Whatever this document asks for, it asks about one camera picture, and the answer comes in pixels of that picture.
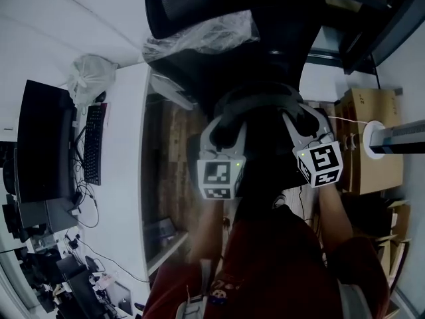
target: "plastic wrap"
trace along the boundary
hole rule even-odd
[[[204,21],[166,39],[155,39],[149,34],[143,44],[143,58],[151,62],[185,49],[218,54],[242,43],[259,40],[257,27],[248,10]]]
[[[75,106],[90,105],[99,94],[108,89],[115,81],[117,64],[99,56],[84,55],[71,65],[66,84]]]

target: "black monitor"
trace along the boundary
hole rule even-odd
[[[70,142],[75,111],[67,90],[27,81],[15,163],[21,203],[72,197]]]

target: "floor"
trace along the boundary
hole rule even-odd
[[[329,116],[335,115],[332,103],[307,102],[311,107],[321,107]],[[201,200],[192,187],[187,169],[187,140],[192,135],[200,134],[207,120],[202,112],[195,108],[186,111],[168,101],[147,103],[143,133],[142,153],[142,191],[143,218],[145,224],[170,217],[177,230],[189,232],[186,240],[172,259],[185,259],[191,249],[191,242],[198,226],[201,214]],[[335,129],[335,120],[331,120]],[[304,219],[312,219],[317,200],[316,190],[309,185],[284,191],[286,204]],[[237,199],[226,201],[224,216],[232,223]],[[223,229],[224,247],[228,232]],[[159,250],[157,243],[145,242],[147,258],[153,257]]]

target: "desk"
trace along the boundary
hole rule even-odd
[[[145,63],[122,68],[116,72],[114,85],[107,90],[105,102],[108,113],[102,137],[101,186],[93,185],[98,204],[99,224],[88,229],[78,224],[81,241],[123,266],[132,275],[149,281],[149,275],[187,238],[179,233],[173,242],[153,261],[146,261],[143,242],[143,214],[141,193],[141,143],[149,66]],[[79,131],[86,117],[79,119]],[[79,221],[92,226],[97,221],[94,202],[86,197],[80,206]],[[66,231],[57,233],[60,237]],[[68,236],[72,240],[77,230],[72,228]],[[150,293],[148,282],[140,282],[120,269],[113,262],[94,254],[80,244],[77,249],[82,260],[88,255],[100,259],[106,272],[113,275],[123,286],[131,290],[131,300],[145,304]]]

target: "black keyboard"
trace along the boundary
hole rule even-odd
[[[106,105],[91,105],[87,110],[86,138],[84,140],[84,180],[94,185],[100,185],[100,158]]]

